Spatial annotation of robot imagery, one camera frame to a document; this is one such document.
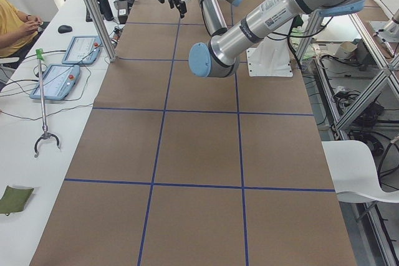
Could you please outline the black water bottle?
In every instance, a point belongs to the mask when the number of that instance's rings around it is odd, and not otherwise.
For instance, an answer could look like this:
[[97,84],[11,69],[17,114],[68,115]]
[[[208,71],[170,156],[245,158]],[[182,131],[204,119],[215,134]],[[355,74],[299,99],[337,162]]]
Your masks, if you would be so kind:
[[106,21],[113,20],[113,13],[108,0],[97,0],[100,8],[100,13]]

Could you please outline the upper blue teach pendant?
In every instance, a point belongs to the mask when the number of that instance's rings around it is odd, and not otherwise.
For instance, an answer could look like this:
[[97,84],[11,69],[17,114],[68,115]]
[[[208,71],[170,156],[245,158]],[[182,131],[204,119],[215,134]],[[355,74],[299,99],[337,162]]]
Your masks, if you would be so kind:
[[99,36],[73,36],[62,59],[67,65],[90,65],[100,54],[102,42]]

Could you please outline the blue teach pendant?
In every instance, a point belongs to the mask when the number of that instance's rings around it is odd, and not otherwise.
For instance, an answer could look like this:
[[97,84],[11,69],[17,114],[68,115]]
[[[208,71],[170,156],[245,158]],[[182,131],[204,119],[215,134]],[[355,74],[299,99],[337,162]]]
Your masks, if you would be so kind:
[[74,87],[79,75],[79,65],[50,64],[42,73],[44,98],[63,100]]
[[73,36],[62,59],[67,65],[90,65],[100,54],[102,42],[99,36]]

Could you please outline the black computer mouse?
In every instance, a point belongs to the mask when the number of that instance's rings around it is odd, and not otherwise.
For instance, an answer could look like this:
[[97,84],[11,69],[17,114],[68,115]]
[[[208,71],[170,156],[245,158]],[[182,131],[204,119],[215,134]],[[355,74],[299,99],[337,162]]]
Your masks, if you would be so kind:
[[65,34],[65,33],[68,33],[68,32],[72,32],[72,27],[68,26],[68,25],[61,25],[61,26],[59,26],[57,31],[60,34]]

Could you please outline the lower blue teach pendant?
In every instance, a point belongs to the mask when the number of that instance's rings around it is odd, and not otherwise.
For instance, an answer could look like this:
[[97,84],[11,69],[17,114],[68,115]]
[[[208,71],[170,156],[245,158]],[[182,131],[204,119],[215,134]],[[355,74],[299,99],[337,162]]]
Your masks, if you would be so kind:
[[63,100],[74,87],[79,75],[79,65],[50,64],[42,73],[44,98]]

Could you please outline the person in yellow shirt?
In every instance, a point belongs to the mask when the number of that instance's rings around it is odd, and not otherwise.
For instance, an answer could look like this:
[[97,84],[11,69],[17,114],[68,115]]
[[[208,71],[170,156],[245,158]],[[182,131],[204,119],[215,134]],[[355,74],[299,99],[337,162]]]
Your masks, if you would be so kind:
[[22,57],[39,37],[43,21],[1,0],[1,58]]

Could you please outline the white chair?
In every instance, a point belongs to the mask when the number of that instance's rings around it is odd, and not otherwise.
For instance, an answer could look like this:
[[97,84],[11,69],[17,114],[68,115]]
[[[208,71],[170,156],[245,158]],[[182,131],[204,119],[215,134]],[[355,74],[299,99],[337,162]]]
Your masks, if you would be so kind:
[[356,140],[323,141],[337,199],[346,203],[398,203],[398,191],[385,192],[369,147]]

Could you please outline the green cloth pouch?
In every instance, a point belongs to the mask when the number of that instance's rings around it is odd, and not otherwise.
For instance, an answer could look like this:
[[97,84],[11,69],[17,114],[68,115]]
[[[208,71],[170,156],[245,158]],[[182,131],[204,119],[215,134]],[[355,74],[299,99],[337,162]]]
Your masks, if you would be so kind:
[[19,189],[7,186],[1,198],[1,214],[22,212],[34,188]]

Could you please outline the aluminium frame post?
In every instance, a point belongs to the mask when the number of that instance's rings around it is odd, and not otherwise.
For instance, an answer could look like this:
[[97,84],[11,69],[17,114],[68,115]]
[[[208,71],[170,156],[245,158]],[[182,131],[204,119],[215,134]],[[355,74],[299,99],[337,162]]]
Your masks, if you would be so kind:
[[103,23],[102,16],[100,14],[100,9],[98,8],[96,0],[84,0],[85,5],[87,6],[89,13],[92,17],[94,26],[96,28],[97,34],[102,41],[103,48],[105,49],[109,61],[114,62],[116,59],[116,52],[111,43],[109,34],[106,30],[105,24]]

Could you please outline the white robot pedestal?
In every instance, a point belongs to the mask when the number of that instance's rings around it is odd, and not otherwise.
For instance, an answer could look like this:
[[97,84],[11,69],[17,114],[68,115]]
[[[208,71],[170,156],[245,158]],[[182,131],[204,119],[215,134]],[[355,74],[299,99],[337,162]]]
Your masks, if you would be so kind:
[[[266,0],[260,7],[261,11],[276,6],[278,0]],[[271,34],[256,48],[246,51],[250,77],[292,77],[287,38]]]

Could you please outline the green handled reacher grabber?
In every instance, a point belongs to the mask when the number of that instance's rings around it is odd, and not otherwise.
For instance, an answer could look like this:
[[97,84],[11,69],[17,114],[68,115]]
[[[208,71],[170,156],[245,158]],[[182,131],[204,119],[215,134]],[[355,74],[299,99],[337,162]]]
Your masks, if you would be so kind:
[[42,49],[36,49],[36,58],[38,60],[38,73],[39,73],[39,90],[40,90],[40,100],[41,100],[41,113],[42,113],[42,130],[43,134],[37,139],[34,145],[34,157],[39,157],[39,142],[44,140],[49,140],[54,138],[56,140],[56,146],[60,149],[60,140],[57,135],[50,133],[47,125],[47,116],[46,116],[46,102],[44,96],[44,80],[42,74],[42,61],[44,51]]

